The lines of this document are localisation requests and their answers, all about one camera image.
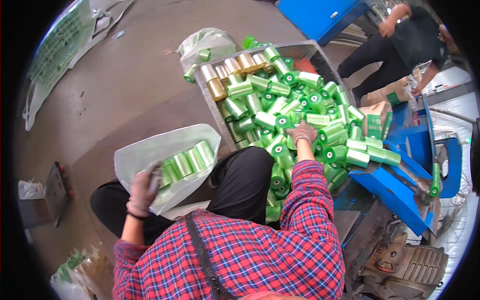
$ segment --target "black t-shirt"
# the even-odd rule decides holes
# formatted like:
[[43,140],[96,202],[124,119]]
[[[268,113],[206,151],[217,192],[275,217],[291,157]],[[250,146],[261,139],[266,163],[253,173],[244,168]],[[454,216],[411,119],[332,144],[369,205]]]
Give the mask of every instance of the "black t-shirt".
[[395,26],[392,42],[400,57],[411,70],[432,60],[441,70],[447,59],[446,43],[440,40],[438,24],[420,6],[410,6],[412,16]]

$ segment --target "hand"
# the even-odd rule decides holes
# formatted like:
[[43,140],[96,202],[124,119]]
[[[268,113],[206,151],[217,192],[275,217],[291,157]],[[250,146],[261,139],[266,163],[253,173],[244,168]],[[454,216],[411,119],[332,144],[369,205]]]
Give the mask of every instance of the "hand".
[[380,25],[378,25],[378,32],[380,32],[383,37],[391,37],[395,32],[395,25],[395,23],[389,21],[381,22]]
[[412,96],[416,97],[416,96],[420,96],[421,95],[421,91],[422,91],[422,88],[417,86],[416,88],[414,88],[412,90]]
[[293,143],[297,145],[299,139],[306,140],[310,145],[317,139],[318,132],[312,126],[308,125],[305,120],[300,122],[300,126],[295,129],[285,130],[293,138]]
[[148,170],[135,175],[130,198],[127,202],[129,214],[139,217],[148,216],[148,207],[155,200],[161,180],[162,169],[160,163],[155,163]]

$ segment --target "black pants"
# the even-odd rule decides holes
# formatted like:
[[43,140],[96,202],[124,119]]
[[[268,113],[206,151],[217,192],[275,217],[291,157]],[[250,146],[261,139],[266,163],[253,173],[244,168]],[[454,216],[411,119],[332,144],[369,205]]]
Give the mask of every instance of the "black pants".
[[383,61],[378,71],[368,76],[359,86],[352,89],[357,106],[360,98],[387,84],[395,82],[411,73],[403,59],[398,54],[392,39],[373,36],[347,57],[338,67],[341,78],[349,78],[353,73],[373,62]]
[[[249,147],[219,160],[210,178],[218,186],[207,207],[212,213],[265,224],[265,206],[273,160],[265,149]],[[118,182],[93,192],[90,205],[98,219],[120,238],[130,195]],[[151,245],[174,221],[150,213],[144,222],[144,240]]]

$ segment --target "brown paper bag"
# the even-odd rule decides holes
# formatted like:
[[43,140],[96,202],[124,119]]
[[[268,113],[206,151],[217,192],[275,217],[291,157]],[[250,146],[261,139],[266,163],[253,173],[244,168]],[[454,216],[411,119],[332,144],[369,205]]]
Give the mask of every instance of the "brown paper bag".
[[400,102],[406,102],[412,99],[411,88],[408,86],[408,79],[403,77],[400,80],[367,94],[368,105],[373,105],[382,101],[390,102],[392,106]]
[[359,110],[365,115],[363,135],[384,140],[392,122],[392,105],[387,101],[381,101]]

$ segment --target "plaid shirt sleeve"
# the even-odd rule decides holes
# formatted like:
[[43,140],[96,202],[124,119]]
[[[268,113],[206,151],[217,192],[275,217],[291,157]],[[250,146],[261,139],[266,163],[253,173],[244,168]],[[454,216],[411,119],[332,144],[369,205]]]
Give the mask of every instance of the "plaid shirt sleeve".
[[341,276],[338,278],[341,282],[338,292],[341,293],[345,265],[333,225],[333,199],[327,189],[321,163],[304,160],[293,167],[292,192],[285,200],[280,225],[282,230],[296,231],[324,244],[324,250],[331,253],[331,261],[338,264],[335,268],[340,271],[336,276]]
[[113,247],[115,253],[115,268],[113,279],[113,298],[123,298],[125,287],[134,272],[133,266],[142,257],[148,246],[136,246],[123,240],[118,240]]

